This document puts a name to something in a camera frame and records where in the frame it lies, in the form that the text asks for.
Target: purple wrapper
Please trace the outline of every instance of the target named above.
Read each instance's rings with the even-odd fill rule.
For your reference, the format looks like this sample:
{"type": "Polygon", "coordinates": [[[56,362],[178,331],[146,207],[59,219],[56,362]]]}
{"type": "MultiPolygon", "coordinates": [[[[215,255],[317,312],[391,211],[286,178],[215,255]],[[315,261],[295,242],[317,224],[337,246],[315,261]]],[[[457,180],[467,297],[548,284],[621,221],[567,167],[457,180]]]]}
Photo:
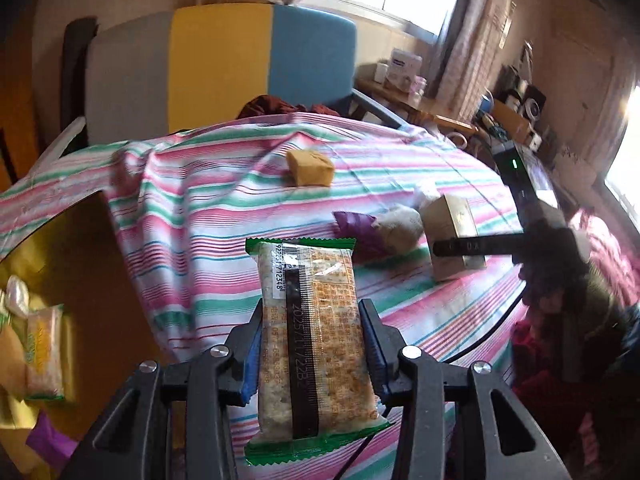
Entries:
{"type": "Polygon", "coordinates": [[[338,238],[356,238],[354,256],[383,258],[389,256],[380,234],[373,228],[375,216],[351,211],[334,211],[338,238]]]}
{"type": "Polygon", "coordinates": [[[38,420],[27,436],[26,444],[56,471],[65,468],[78,446],[75,440],[56,431],[44,410],[38,413],[38,420]]]}

